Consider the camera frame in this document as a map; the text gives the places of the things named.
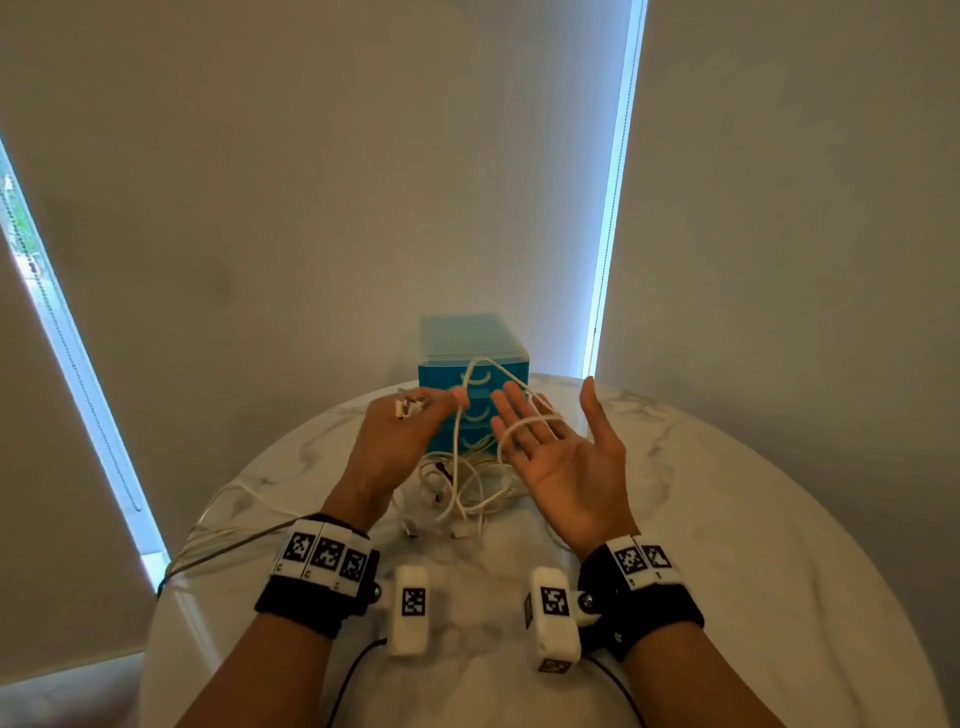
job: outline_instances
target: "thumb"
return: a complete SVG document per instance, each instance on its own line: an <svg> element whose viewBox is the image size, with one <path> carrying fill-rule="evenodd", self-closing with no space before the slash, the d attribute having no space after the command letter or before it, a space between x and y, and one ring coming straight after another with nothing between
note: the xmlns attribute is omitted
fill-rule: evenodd
<svg viewBox="0 0 960 728"><path fill-rule="evenodd" d="M416 427L424 442L429 440L440 429L441 423L463 405L469 406L467 390L464 387L454 387L446 391L436 390L430 395L430 403L423 411L412 418L411 424Z"/></svg>
<svg viewBox="0 0 960 728"><path fill-rule="evenodd" d="M596 386L593 377L584 379L584 386L580 390L580 406L587 415L587 424L593 433L593 441L601 449L619 448L622 446L620 438L616 436L603 405L597 399Z"/></svg>

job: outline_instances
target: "hand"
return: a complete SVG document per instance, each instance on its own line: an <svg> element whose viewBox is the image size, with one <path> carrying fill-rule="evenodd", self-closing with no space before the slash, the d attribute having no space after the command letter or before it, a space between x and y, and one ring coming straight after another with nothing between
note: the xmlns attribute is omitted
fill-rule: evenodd
<svg viewBox="0 0 960 728"><path fill-rule="evenodd" d="M407 397L427 398L426 406L413 417L396 416L396 395L371 402L360 425L347 468L321 509L361 531L369 531L383 518L390 498L413 472L441 423L458 407L469 407L467 390L449 391L421 387Z"/></svg>
<svg viewBox="0 0 960 728"><path fill-rule="evenodd" d="M553 413L539 402L535 408L511 381L492 399L500 413L491 422L497 440L517 420ZM566 423L531 423L514 430L503 451L543 517L583 561L610 539L640 530L627 500L627 451L597 399L592 376L580 390L580 406L595 443Z"/></svg>

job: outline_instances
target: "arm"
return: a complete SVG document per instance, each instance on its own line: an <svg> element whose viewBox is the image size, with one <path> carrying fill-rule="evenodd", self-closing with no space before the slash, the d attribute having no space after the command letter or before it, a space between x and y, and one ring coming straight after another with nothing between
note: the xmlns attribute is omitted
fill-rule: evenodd
<svg viewBox="0 0 960 728"><path fill-rule="evenodd" d="M492 421L497 439L520 418L552 412L527 401L512 382L492 398L499 413ZM626 449L596 397L592 377L584 382L580 404L594 443L564 423L531 423L518 428L516 441L503 449L543 517L583 562L608 540L640 530L627 500ZM650 728L782 728L693 622L650 633L627 655L624 668Z"/></svg>
<svg viewBox="0 0 960 728"><path fill-rule="evenodd" d="M344 476L322 513L368 532L387 512L393 491L420 462L443 420L461 404L469 405L463 387L408 394L430 398L410 420L397 419L394 396L371 403ZM178 728L312 728L332 645L329 638L289 619L257 615Z"/></svg>

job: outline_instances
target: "translucent plastic top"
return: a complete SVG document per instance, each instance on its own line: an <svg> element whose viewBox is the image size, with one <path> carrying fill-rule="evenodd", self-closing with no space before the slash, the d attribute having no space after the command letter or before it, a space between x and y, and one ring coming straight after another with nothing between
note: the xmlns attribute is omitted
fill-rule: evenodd
<svg viewBox="0 0 960 728"><path fill-rule="evenodd" d="M529 361L498 313L421 316L420 356L423 364L467 366L475 356L488 356L497 364Z"/></svg>

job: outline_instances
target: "right hand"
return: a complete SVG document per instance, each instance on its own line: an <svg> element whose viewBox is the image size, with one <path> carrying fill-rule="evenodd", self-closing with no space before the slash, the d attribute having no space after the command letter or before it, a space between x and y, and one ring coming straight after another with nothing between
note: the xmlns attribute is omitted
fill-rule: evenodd
<svg viewBox="0 0 960 728"><path fill-rule="evenodd" d="M512 381L492 399L500 413L491 422L498 441L517 420L553 414L536 399L528 401ZM640 530L627 500L627 451L597 399L592 376L584 380L580 406L593 443L566 423L540 422L514 430L503 451L543 517L583 561L610 539Z"/></svg>

